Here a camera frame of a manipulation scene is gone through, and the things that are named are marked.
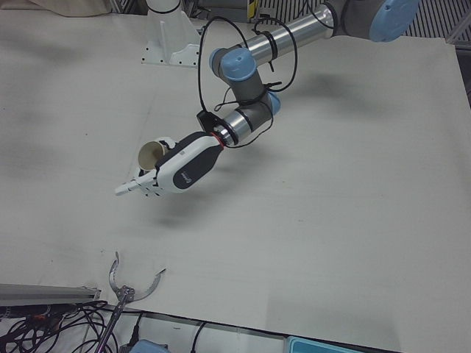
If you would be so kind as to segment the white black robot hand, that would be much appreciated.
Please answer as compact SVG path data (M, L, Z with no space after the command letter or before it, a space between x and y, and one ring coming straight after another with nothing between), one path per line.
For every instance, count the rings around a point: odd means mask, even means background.
M134 177L118 186L115 194L134 190L145 196L183 193L214 167L223 149L223 143L206 132L194 132L179 141L170 137L149 141L138 153Z

